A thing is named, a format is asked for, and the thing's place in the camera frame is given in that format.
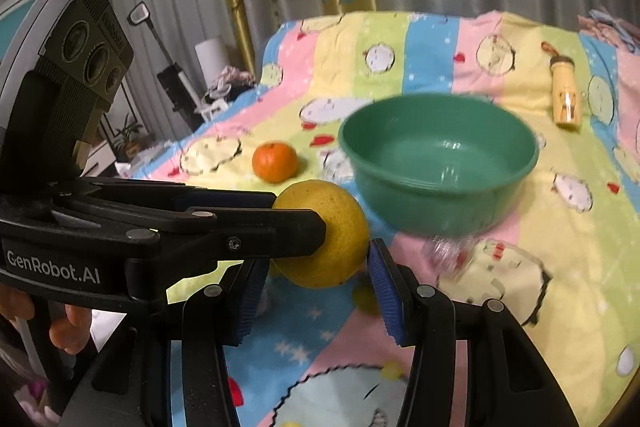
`bottle cap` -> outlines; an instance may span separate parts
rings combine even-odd
[[[565,55],[556,55],[554,57],[551,57],[551,60],[549,61],[549,66],[553,66],[554,64],[559,64],[560,62],[567,62],[572,66],[575,66],[574,60],[571,57],[566,57]]]

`yellow bottle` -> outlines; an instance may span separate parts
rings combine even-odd
[[[575,63],[569,57],[558,55],[551,58],[550,65],[554,123],[578,130],[582,125],[582,103],[575,84]]]

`green plastic bowl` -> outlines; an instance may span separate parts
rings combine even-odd
[[[460,237],[489,229],[511,210],[538,161],[529,127],[472,96],[387,98],[341,126],[364,200],[399,230]]]

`cartoon sheep print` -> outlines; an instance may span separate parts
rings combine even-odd
[[[291,387],[271,427],[395,427],[405,390],[379,367],[335,367]]]
[[[380,42],[364,52],[364,61],[371,73],[385,73],[396,61],[396,53],[391,46]]]
[[[636,185],[640,185],[640,163],[636,161],[633,155],[622,147],[613,149],[613,156],[619,163],[623,172],[631,178]]]
[[[636,356],[631,346],[626,346],[618,357],[616,364],[616,373],[619,377],[628,377],[636,367]]]
[[[591,114],[604,125],[613,120],[615,104],[609,83],[601,76],[594,76],[589,82],[587,100]]]
[[[543,150],[546,147],[546,138],[540,132],[536,133],[536,142],[538,143],[538,150]]]
[[[315,125],[339,122],[371,102],[365,98],[315,98],[300,110],[300,120]]]
[[[438,288],[450,299],[469,304],[499,299],[521,325],[535,325],[550,280],[536,257],[504,241],[488,239],[474,247],[462,273],[440,276]]]
[[[476,53],[478,66],[491,76],[502,76],[516,68],[516,51],[502,35],[487,35]]]
[[[593,207],[593,196],[584,180],[569,174],[556,174],[552,190],[576,212],[589,212]]]
[[[274,62],[265,64],[262,68],[260,85],[266,87],[279,86],[282,83],[282,75],[283,71],[279,65],[275,64]]]
[[[320,177],[327,182],[341,184],[353,179],[353,166],[340,148],[319,152],[322,172]]]
[[[337,26],[342,21],[343,15],[328,15],[326,17],[316,17],[313,19],[304,19],[300,24],[300,33],[307,35],[309,33],[320,33],[329,28]]]
[[[180,156],[180,169],[190,176],[202,176],[218,170],[242,152],[237,138],[207,136],[196,140]]]

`potted plant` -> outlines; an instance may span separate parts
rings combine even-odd
[[[138,142],[138,133],[143,128],[139,122],[131,121],[129,123],[129,117],[130,114],[127,113],[123,128],[116,129],[116,139],[113,142],[115,150],[122,154],[127,161],[133,159],[142,150]]]

